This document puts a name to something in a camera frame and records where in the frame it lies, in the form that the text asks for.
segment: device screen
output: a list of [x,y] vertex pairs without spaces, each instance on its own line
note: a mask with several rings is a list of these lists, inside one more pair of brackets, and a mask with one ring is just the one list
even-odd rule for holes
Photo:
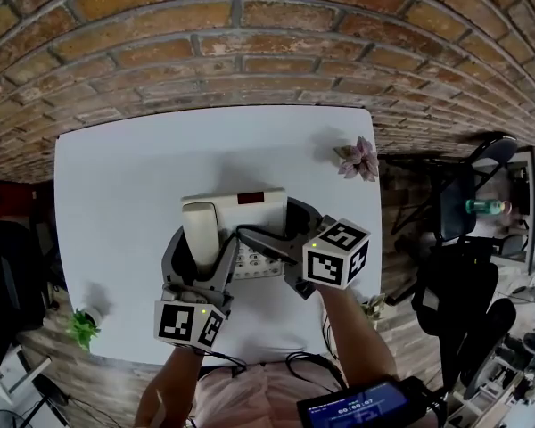
[[355,395],[308,409],[313,428],[348,428],[365,425],[407,404],[391,383],[381,383]]

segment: potted plant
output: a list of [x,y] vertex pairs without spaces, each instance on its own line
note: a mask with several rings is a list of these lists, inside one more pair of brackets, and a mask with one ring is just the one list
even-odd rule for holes
[[101,330],[98,328],[101,324],[102,316],[97,309],[83,308],[76,309],[71,317],[70,327],[67,333],[79,344],[83,350],[89,351],[91,338],[97,336]]

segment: white table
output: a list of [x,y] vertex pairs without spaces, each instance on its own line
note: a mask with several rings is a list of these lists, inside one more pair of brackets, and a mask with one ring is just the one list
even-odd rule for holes
[[[333,152],[359,135],[375,144],[367,111],[322,106],[182,111],[62,135],[54,179],[63,270],[73,308],[92,303],[105,315],[92,353],[155,364],[169,356],[171,346],[152,337],[152,315],[186,195],[283,187],[322,214],[359,224],[372,238],[352,286],[379,293],[379,183],[343,179]],[[248,363],[325,352],[317,294],[304,301],[281,277],[235,281],[230,292],[232,315],[214,350]]]

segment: pink flower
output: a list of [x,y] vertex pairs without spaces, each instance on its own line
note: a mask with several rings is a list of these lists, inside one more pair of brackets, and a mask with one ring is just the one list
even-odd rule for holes
[[356,146],[335,147],[335,152],[344,159],[339,174],[351,179],[360,174],[365,181],[375,181],[378,176],[378,157],[373,145],[363,136],[359,136]]

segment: fan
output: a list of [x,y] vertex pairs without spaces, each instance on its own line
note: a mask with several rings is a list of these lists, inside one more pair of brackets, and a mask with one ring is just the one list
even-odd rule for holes
[[42,399],[36,404],[25,420],[9,410],[0,410],[0,428],[31,428],[29,421],[46,402],[53,403],[56,406],[68,405],[69,399],[67,395],[44,375],[36,376],[33,383],[36,390],[41,393]]
[[[9,410],[0,410],[0,428],[20,428],[24,423],[24,419],[18,414]],[[31,424],[26,424],[28,428],[32,428]]]

